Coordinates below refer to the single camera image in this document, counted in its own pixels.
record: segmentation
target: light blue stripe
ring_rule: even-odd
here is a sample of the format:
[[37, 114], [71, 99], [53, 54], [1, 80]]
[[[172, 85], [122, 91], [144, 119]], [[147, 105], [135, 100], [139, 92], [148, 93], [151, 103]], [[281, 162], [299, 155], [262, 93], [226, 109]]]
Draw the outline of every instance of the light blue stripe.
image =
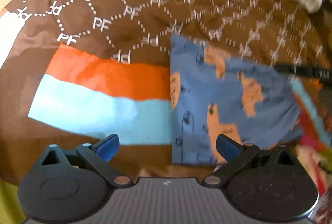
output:
[[29, 115], [65, 131], [105, 138], [120, 144], [171, 144], [171, 106], [166, 100], [135, 101], [110, 97], [45, 74]]
[[310, 96], [303, 88], [302, 82], [300, 79], [293, 79], [291, 82], [293, 91], [301, 98], [302, 103], [304, 104], [308, 114], [311, 117], [311, 120], [316, 128], [318, 133], [319, 140], [324, 143], [326, 146], [332, 146], [331, 136], [326, 132], [322, 119], [317, 114], [317, 109], [313, 102], [311, 101]]

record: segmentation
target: brown patterned cloth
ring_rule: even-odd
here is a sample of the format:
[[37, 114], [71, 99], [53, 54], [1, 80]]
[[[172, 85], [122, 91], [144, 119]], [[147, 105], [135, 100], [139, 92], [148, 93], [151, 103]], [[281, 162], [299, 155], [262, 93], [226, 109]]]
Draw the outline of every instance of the brown patterned cloth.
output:
[[[12, 184], [48, 144], [95, 142], [27, 116], [61, 42], [99, 58], [169, 66], [175, 33], [254, 62], [329, 66], [317, 31], [290, 0], [13, 0], [6, 10], [25, 20], [0, 69], [0, 175]], [[112, 162], [133, 177], [141, 169], [199, 178], [213, 170], [171, 166], [171, 146], [122, 146]]]

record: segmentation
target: gray ribbed surface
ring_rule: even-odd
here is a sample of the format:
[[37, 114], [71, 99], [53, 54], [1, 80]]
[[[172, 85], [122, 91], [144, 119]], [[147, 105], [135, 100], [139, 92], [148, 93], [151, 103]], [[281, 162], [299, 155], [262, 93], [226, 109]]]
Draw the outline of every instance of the gray ribbed surface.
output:
[[[236, 211], [218, 189], [194, 178], [142, 178], [116, 190], [95, 215], [76, 224], [263, 224]], [[302, 219], [294, 224], [309, 224]], [[40, 224], [28, 220], [25, 224]]]

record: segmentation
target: colorful object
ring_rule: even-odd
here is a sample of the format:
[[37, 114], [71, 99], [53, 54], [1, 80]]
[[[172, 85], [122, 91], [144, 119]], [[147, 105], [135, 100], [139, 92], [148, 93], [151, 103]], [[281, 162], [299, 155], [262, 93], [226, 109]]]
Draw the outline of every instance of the colorful object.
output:
[[302, 135], [288, 76], [177, 35], [171, 43], [174, 163], [225, 162], [215, 146], [219, 134], [261, 149]]
[[169, 70], [126, 65], [61, 44], [34, 96], [30, 118], [121, 144], [170, 144]]

